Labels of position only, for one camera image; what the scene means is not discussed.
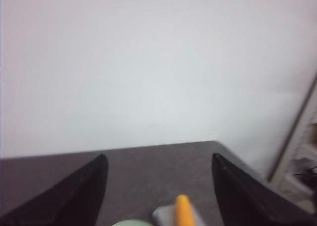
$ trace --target gray table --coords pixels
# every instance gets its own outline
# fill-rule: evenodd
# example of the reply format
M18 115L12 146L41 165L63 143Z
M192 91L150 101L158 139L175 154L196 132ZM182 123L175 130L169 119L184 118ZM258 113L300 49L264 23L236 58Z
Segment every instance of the gray table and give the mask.
M110 226L122 219L152 222L155 208L172 204L178 194L184 193L207 225L221 226L211 174L214 152L257 178L241 160L214 141L2 160L0 214L46 191L97 155L105 154L109 173L96 225Z

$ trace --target white wall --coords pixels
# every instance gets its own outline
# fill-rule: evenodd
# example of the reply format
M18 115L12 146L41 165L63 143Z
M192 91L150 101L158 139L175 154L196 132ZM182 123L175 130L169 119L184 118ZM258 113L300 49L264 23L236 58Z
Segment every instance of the white wall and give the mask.
M317 0L1 0L2 157L219 140L268 174Z

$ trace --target green object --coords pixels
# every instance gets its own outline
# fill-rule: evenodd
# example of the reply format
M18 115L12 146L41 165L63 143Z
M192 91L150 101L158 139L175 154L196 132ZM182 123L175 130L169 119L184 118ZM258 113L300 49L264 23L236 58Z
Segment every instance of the green object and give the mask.
M123 221L115 223L112 226L153 226L153 225L142 220L123 220Z

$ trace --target yellow object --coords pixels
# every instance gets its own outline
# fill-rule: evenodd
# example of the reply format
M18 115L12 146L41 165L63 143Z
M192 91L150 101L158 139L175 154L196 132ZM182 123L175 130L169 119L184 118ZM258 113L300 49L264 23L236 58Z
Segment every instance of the yellow object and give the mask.
M177 226L195 226L195 220L187 195L176 198L176 224Z

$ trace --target black object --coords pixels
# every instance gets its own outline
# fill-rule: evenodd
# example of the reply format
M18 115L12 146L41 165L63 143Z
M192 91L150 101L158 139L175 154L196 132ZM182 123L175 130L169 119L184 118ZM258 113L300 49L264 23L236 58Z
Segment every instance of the black object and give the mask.
M315 217L213 154L215 193L226 226L317 226Z
M99 155L0 218L0 226L93 226L104 198L108 160Z

